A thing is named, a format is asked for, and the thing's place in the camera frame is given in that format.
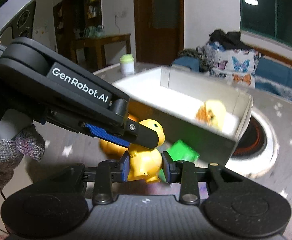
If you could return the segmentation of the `grey knitted gloved hand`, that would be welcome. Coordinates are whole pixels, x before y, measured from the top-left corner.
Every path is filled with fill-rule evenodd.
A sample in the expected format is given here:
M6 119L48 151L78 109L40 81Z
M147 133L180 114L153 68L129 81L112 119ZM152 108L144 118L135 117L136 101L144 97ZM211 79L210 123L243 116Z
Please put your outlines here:
M45 140L32 120L23 113L8 110L0 121L0 193L24 156L39 161L44 152Z

